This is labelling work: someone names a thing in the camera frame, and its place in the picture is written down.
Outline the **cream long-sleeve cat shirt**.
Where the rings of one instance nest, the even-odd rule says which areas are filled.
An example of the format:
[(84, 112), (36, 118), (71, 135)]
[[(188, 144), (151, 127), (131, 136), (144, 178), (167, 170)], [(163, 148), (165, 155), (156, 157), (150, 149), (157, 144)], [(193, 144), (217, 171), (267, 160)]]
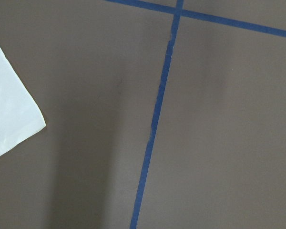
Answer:
[(45, 126), (41, 110), (0, 47), (0, 156)]

